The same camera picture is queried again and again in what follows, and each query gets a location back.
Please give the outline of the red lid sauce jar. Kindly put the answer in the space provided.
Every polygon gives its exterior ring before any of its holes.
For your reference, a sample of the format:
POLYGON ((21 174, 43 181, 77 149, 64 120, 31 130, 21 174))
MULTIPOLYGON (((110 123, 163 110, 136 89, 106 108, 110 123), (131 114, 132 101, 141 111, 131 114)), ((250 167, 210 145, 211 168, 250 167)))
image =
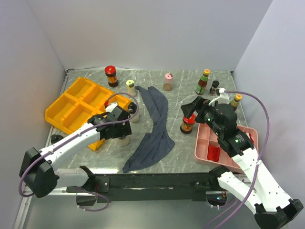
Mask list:
POLYGON ((113 65, 108 65, 105 67, 104 71, 105 71, 105 75, 107 76, 108 85, 110 87, 117 87, 119 81, 116 76, 117 74, 116 68, 113 65))
POLYGON ((192 132, 193 126, 195 124, 195 122, 187 122, 186 117, 183 117, 183 122, 180 126, 180 130, 182 133, 184 134, 190 134, 192 132))

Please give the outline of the black lid spice jar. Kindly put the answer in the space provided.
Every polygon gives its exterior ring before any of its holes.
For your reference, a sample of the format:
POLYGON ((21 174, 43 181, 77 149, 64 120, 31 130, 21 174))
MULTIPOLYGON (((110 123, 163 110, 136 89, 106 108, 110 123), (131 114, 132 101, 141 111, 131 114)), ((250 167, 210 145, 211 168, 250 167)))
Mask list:
POLYGON ((118 138, 118 144, 121 147, 127 146, 129 144, 129 137, 123 136, 123 137, 118 138))

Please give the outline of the black cap salt grinder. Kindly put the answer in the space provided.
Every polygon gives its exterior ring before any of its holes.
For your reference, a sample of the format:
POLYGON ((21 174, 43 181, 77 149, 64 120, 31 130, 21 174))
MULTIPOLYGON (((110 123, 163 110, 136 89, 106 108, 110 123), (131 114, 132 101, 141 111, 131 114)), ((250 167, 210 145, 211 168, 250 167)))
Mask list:
POLYGON ((130 113, 130 116, 132 116, 132 119, 130 120, 130 122, 135 123, 139 120, 139 112, 138 112, 138 108, 137 105, 134 102, 131 102, 128 105, 128 111, 130 113))

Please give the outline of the yellow-green lid spice shaker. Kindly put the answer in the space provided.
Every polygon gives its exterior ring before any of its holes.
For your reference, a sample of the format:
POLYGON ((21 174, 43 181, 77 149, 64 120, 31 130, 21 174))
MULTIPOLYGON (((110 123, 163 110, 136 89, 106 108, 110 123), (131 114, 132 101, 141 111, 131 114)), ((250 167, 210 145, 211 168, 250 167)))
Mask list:
POLYGON ((127 93, 133 97, 137 95, 137 89, 135 88, 135 83, 133 80, 126 81, 127 93))

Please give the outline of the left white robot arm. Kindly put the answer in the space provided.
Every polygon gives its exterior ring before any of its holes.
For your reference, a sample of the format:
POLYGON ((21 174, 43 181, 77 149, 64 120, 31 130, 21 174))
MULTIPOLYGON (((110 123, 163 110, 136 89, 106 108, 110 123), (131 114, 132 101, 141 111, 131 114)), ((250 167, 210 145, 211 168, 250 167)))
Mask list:
POLYGON ((20 178, 33 194, 42 198, 60 187, 80 187, 89 192, 95 187, 94 174, 84 166, 62 169, 62 164, 82 147, 99 140, 122 138, 132 134, 129 112, 118 105, 111 112, 96 114, 79 129, 51 146, 26 151, 20 178))

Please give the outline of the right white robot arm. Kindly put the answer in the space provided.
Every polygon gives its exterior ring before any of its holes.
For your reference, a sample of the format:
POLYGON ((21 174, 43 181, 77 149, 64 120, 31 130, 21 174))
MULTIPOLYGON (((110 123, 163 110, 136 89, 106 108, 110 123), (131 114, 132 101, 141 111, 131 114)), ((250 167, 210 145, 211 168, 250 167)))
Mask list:
POLYGON ((225 166, 210 171, 209 186, 231 192, 254 214, 262 229, 280 229, 292 221, 304 208, 302 202, 291 198, 276 182, 263 162, 248 135, 237 127, 237 114, 229 104, 210 105, 198 96, 181 106, 184 117, 194 112, 197 123, 207 124, 216 134, 220 148, 242 169, 251 186, 241 182, 225 166))

